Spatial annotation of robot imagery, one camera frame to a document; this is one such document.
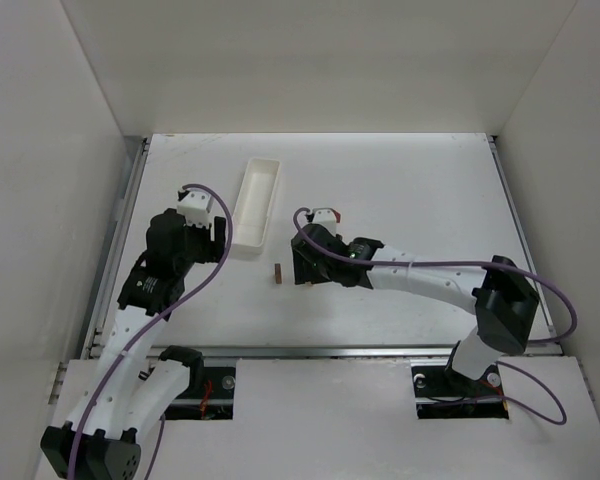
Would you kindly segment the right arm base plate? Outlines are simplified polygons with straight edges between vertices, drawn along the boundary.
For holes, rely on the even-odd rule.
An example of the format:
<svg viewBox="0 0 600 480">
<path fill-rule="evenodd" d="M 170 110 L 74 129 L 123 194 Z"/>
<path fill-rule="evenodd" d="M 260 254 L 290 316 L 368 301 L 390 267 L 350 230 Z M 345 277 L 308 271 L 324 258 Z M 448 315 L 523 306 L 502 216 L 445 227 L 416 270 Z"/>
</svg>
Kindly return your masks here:
<svg viewBox="0 0 600 480">
<path fill-rule="evenodd" d="M 411 366 L 420 420 L 508 419 L 508 407 L 497 366 L 488 367 L 479 380 L 470 380 L 443 365 Z"/>
</svg>

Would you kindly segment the dark walnut wood block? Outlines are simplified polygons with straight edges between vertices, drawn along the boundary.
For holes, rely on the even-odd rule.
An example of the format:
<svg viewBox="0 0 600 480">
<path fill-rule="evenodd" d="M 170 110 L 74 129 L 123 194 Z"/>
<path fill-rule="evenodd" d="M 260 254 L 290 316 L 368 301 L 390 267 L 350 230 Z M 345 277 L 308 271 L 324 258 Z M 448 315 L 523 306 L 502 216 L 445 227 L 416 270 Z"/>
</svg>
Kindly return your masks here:
<svg viewBox="0 0 600 480">
<path fill-rule="evenodd" d="M 276 285 L 281 285 L 283 283 L 282 268 L 280 263 L 274 264 L 274 281 Z"/>
</svg>

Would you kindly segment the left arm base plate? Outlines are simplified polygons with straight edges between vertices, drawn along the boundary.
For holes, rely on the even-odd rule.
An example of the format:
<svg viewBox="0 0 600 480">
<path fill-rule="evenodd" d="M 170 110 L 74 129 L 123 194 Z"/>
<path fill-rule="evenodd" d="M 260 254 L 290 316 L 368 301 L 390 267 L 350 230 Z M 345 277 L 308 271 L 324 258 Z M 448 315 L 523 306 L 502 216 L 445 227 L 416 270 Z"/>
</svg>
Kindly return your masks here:
<svg viewBox="0 0 600 480">
<path fill-rule="evenodd" d="M 235 365 L 211 365 L 166 409 L 167 420 L 232 420 L 237 383 Z"/>
</svg>

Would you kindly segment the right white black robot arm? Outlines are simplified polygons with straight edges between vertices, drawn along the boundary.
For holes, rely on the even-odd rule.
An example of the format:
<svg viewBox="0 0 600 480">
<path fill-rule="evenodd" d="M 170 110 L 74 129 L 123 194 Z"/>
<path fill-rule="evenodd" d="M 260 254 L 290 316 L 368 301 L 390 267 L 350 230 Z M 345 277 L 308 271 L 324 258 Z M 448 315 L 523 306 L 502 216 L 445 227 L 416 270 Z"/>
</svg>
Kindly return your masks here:
<svg viewBox="0 0 600 480">
<path fill-rule="evenodd" d="M 508 258 L 494 269 L 418 267 L 413 254 L 379 240 L 357 237 L 346 244 L 326 227 L 308 224 L 291 240 L 297 284 L 391 290 L 440 301 L 475 317 L 476 325 L 452 350 L 447 375 L 477 381 L 501 357 L 523 354 L 539 295 Z"/>
</svg>

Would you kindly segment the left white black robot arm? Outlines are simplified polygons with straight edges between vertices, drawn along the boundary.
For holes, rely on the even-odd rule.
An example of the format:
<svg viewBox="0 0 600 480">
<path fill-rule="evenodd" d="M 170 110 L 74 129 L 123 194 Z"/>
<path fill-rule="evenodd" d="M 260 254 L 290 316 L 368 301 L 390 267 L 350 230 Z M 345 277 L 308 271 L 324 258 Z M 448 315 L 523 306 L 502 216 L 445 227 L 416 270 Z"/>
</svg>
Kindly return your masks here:
<svg viewBox="0 0 600 480">
<path fill-rule="evenodd" d="M 229 232 L 225 218 L 199 209 L 170 208 L 151 219 L 92 380 L 63 425 L 42 435 L 41 450 L 59 478 L 134 478 L 149 431 L 178 395 L 201 384 L 203 356 L 187 347 L 167 347 L 148 376 L 141 373 L 187 295 L 186 276 L 196 264 L 224 264 Z"/>
</svg>

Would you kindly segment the white plastic tray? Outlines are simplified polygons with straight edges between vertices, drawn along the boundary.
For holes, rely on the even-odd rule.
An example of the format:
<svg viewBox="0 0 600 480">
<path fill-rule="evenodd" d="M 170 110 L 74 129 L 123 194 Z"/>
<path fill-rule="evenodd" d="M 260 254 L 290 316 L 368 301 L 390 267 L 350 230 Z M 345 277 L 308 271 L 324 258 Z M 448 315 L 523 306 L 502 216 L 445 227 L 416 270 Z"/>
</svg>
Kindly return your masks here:
<svg viewBox="0 0 600 480">
<path fill-rule="evenodd" d="M 264 251 L 275 202 L 281 162 L 251 158 L 246 165 L 232 215 L 231 257 L 251 259 Z"/>
</svg>

